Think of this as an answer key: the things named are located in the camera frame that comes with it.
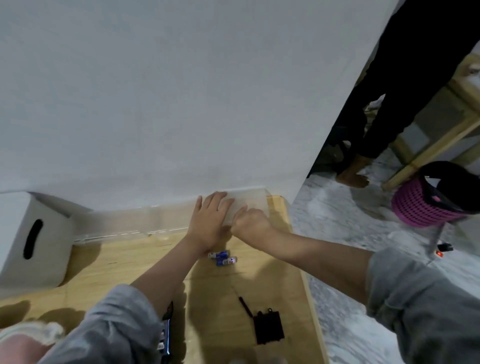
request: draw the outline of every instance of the black cloth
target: black cloth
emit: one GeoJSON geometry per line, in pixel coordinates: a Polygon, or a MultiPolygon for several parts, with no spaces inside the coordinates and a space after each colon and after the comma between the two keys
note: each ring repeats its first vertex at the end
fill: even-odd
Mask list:
{"type": "Polygon", "coordinates": [[[335,123],[355,135],[345,158],[377,158],[413,122],[480,39],[480,1],[407,0],[385,28],[366,76],[335,123]],[[385,94],[364,136],[363,108],[385,94]]]}

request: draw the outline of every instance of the blue battery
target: blue battery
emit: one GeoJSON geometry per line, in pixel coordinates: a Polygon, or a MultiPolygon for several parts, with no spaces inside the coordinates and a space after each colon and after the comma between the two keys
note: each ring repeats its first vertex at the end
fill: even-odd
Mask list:
{"type": "Polygon", "coordinates": [[[216,265],[221,267],[221,266],[227,266],[228,264],[235,264],[236,262],[237,262],[237,257],[231,256],[230,258],[227,258],[227,259],[217,259],[216,265]]]}
{"type": "Polygon", "coordinates": [[[208,253],[208,257],[212,259],[219,259],[219,258],[225,259],[225,258],[228,258],[228,252],[223,251],[218,253],[208,253]]]}

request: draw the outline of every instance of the rolled-up sleeve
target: rolled-up sleeve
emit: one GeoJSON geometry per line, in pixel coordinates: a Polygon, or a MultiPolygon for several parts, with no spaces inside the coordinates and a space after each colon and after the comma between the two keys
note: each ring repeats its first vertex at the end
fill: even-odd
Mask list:
{"type": "Polygon", "coordinates": [[[122,284],[40,363],[157,363],[160,331],[160,320],[143,293],[122,284]]]}
{"type": "Polygon", "coordinates": [[[388,248],[370,259],[367,292],[406,363],[480,363],[480,300],[439,270],[388,248]]]}

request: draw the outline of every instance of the floor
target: floor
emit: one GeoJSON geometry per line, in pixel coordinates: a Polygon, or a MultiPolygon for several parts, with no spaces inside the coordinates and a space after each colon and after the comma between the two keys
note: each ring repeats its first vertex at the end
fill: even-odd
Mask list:
{"type": "MultiPolygon", "coordinates": [[[[374,251],[396,246],[430,262],[480,298],[480,257],[472,254],[478,252],[472,242],[456,231],[450,241],[456,249],[439,258],[432,254],[431,243],[438,228],[409,227],[390,210],[392,194],[383,192],[380,183],[399,167],[395,155],[386,150],[364,171],[371,184],[363,190],[336,183],[332,174],[310,176],[289,210],[294,231],[374,251]]],[[[309,284],[331,363],[403,363],[395,334],[367,317],[362,304],[314,277],[309,284]]]]}

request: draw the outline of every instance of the black square object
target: black square object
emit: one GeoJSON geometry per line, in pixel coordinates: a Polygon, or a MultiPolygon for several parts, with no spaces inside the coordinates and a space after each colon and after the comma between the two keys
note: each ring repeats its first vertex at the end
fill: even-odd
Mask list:
{"type": "Polygon", "coordinates": [[[273,312],[271,308],[268,309],[266,314],[258,312],[258,315],[253,317],[253,325],[255,326],[257,344],[267,344],[285,338],[280,313],[278,311],[273,312]]]}

